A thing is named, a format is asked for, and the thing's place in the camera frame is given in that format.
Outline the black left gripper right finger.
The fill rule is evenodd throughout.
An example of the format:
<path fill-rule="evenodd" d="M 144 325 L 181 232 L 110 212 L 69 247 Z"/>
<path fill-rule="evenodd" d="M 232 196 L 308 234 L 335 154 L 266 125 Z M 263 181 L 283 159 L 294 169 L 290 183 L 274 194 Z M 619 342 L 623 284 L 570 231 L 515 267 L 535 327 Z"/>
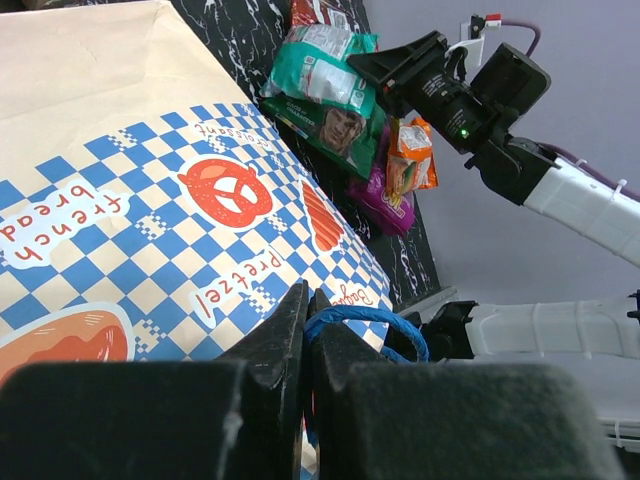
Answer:
<path fill-rule="evenodd" d="M 621 479 L 579 384 L 544 364 L 399 363 L 349 320 L 365 307 L 310 303 L 308 437 L 320 479 Z"/>

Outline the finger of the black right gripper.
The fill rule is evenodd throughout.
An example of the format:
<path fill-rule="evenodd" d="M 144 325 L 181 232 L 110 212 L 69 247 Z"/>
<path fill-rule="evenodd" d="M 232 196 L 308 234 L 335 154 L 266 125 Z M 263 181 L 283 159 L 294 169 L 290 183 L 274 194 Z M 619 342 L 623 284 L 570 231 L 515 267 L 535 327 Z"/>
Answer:
<path fill-rule="evenodd" d="M 405 85 L 413 77 L 444 64 L 448 41 L 439 31 L 407 45 L 367 54 L 350 55 L 347 64 L 374 88 Z"/>

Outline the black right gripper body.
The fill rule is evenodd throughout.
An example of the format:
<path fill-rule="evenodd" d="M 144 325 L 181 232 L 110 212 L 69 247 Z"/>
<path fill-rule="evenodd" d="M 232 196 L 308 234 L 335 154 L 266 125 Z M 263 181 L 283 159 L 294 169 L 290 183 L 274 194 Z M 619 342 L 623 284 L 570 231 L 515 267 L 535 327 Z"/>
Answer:
<path fill-rule="evenodd" d="M 478 151 L 491 136 L 492 113 L 465 83 L 465 56 L 459 50 L 405 85 L 375 88 L 378 104 L 394 117 L 419 113 L 460 153 Z"/>

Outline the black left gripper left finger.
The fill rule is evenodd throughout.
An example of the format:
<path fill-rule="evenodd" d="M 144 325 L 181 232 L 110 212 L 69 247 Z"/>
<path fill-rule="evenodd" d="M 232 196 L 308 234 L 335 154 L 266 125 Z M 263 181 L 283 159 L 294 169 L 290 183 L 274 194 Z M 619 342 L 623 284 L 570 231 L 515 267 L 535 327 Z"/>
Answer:
<path fill-rule="evenodd" d="M 37 363 L 1 390 L 5 479 L 296 479 L 309 287 L 220 357 Z"/>

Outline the teal foxs candy bag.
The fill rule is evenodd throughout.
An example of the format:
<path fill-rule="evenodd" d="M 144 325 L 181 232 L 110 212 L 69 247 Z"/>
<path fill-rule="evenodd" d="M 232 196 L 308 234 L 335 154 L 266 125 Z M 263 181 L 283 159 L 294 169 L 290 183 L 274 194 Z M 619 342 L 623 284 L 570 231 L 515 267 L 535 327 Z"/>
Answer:
<path fill-rule="evenodd" d="M 377 45 L 374 34 L 324 24 L 294 26 L 275 57 L 261 95 L 271 98 L 284 94 L 368 119 L 376 103 L 375 91 L 347 59 L 374 53 Z"/>

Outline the green snack bag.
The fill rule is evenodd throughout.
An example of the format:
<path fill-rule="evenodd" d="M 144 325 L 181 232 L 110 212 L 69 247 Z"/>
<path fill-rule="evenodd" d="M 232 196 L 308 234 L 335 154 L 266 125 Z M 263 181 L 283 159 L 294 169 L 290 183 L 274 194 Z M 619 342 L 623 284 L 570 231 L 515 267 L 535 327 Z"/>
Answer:
<path fill-rule="evenodd" d="M 387 123 L 380 107 L 375 106 L 371 116 L 364 118 L 283 94 L 263 99 L 261 106 L 352 175 L 369 178 Z"/>

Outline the orange snack packet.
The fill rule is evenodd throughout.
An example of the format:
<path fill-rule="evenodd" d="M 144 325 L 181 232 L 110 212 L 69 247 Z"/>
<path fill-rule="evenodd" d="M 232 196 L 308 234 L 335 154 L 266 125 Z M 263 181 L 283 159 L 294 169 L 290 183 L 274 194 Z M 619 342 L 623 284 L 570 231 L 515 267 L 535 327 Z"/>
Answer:
<path fill-rule="evenodd" d="M 386 187 L 393 196 L 414 190 L 436 188 L 436 172 L 431 125 L 421 117 L 410 122 L 391 118 L 387 154 Z"/>

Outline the red doritos bag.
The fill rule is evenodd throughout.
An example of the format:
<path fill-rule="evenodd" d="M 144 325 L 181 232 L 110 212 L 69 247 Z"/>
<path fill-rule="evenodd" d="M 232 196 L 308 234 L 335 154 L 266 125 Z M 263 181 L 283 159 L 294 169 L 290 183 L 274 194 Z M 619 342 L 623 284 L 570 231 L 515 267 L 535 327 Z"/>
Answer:
<path fill-rule="evenodd" d="M 335 1 L 292 0 L 293 26 L 329 25 L 353 31 L 353 20 Z"/>

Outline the purple snack bag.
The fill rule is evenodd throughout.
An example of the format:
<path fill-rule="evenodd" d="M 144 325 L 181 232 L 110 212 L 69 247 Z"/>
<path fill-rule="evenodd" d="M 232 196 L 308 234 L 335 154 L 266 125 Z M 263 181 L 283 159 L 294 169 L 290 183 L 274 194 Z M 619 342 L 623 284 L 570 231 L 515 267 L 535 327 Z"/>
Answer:
<path fill-rule="evenodd" d="M 377 156 L 367 180 L 352 177 L 347 193 L 370 220 L 388 236 L 406 236 L 415 222 L 414 203 L 407 196 L 392 197 L 386 188 L 390 127 L 382 130 Z"/>

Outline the blue checkered paper bag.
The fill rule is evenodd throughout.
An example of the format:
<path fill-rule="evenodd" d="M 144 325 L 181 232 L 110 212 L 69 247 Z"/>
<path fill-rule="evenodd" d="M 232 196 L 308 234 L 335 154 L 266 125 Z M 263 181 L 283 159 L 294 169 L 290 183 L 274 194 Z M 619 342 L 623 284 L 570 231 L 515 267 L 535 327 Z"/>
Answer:
<path fill-rule="evenodd" d="M 1 17 L 1 390 L 214 360 L 309 287 L 391 310 L 346 212 L 167 1 Z"/>

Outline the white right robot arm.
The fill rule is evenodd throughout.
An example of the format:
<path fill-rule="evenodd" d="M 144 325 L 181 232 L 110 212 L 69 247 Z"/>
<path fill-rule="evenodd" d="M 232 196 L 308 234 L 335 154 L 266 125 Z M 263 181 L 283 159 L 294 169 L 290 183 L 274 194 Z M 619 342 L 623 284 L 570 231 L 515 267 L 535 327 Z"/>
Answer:
<path fill-rule="evenodd" d="M 598 179 L 546 144 L 512 135 L 511 126 L 551 80 L 526 54 L 500 45 L 472 80 L 466 43 L 439 32 L 406 46 L 348 58 L 389 114 L 419 113 L 467 156 L 484 185 L 509 202 L 552 219 L 630 264 L 639 261 L 639 202 L 622 183 Z M 451 302 L 421 327 L 420 360 L 576 353 L 639 356 L 639 297 L 481 305 Z"/>

